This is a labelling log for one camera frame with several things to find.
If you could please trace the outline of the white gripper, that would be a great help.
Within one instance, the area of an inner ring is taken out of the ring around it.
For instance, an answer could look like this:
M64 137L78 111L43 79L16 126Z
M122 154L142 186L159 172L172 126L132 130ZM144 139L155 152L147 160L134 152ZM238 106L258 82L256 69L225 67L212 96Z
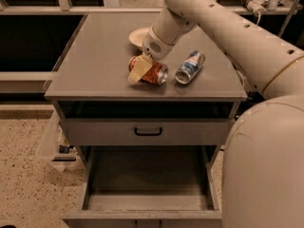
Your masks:
M153 60L159 61L164 59L172 50L171 45L163 42L153 31L148 30L142 41L142 51L149 55ZM136 84L144 74L153 66L152 61L145 55L134 56L129 64L132 66L128 81L130 84Z

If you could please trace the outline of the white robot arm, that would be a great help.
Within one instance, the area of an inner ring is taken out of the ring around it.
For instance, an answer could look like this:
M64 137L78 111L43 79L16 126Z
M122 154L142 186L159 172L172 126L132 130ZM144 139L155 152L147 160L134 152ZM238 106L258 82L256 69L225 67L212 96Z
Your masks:
M226 140L222 227L304 228L304 51L214 0L164 2L130 82L200 27L264 98L237 119Z

